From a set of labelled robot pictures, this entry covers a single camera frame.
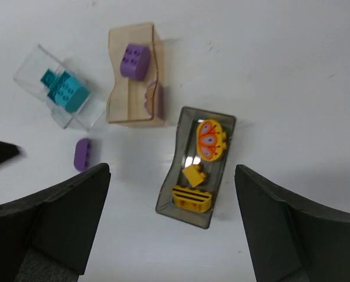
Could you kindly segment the purple rounded lego brick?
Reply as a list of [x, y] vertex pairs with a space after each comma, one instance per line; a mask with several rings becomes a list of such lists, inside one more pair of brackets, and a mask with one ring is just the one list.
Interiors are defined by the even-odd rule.
[[75, 146], [73, 159], [74, 168], [78, 172], [84, 172], [88, 168], [100, 162], [100, 140], [85, 137], [80, 139]]

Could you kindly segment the small yellow lego brick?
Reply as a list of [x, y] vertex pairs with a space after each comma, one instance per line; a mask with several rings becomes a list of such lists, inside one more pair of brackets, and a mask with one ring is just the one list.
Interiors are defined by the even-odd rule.
[[207, 179], [207, 173], [202, 164], [191, 164], [185, 167], [182, 173], [192, 188], [203, 184]]

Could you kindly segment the small teal lego brick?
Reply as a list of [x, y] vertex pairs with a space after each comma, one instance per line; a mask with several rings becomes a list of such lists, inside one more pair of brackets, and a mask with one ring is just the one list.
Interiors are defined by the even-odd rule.
[[48, 69], [45, 74], [40, 79], [40, 82], [46, 86], [48, 89], [51, 89], [52, 86], [58, 81], [59, 75]]

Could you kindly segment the yellow butterfly lego brick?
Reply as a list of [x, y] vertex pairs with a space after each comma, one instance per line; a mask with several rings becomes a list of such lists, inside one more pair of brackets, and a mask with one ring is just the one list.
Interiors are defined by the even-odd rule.
[[227, 132], [213, 119], [201, 122], [196, 129], [196, 151], [206, 162], [215, 162], [222, 158], [227, 150]]

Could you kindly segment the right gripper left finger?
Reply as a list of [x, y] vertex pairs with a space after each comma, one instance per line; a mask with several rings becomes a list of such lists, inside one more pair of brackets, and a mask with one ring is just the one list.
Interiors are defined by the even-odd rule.
[[110, 184], [100, 163], [0, 204], [0, 281], [78, 281], [84, 275]]

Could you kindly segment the yellow curved lego brick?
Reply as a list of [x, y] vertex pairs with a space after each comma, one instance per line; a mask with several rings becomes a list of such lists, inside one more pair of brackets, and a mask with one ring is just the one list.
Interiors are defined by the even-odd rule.
[[181, 209], [205, 213], [211, 209], [213, 195], [206, 190], [174, 186], [171, 190], [174, 204]]

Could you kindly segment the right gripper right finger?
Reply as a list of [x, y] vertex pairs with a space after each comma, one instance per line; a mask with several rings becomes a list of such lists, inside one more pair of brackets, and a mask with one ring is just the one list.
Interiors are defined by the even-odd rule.
[[350, 281], [350, 213], [313, 202], [243, 164], [234, 179], [257, 281]]

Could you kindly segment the teal rectangular lego brick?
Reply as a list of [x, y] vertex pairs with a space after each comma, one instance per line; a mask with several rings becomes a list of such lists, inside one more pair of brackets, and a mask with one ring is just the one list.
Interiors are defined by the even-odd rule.
[[63, 72], [58, 81], [49, 90], [49, 95], [56, 95], [57, 93], [67, 91], [73, 88], [73, 76], [68, 72]]

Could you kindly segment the teal rounded lego brick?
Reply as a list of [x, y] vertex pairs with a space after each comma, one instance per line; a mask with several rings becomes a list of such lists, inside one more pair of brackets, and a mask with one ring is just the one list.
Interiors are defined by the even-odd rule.
[[56, 95], [48, 95], [56, 105], [61, 106], [68, 113], [75, 113], [88, 98], [90, 92], [76, 78], [73, 77], [73, 88], [57, 93]]

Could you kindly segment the purple flower lego brick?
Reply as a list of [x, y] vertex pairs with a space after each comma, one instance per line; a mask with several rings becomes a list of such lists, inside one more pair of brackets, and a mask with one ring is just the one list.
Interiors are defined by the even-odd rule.
[[154, 80], [151, 82], [144, 94], [144, 107], [150, 116], [164, 119], [164, 99], [163, 87], [160, 82]]

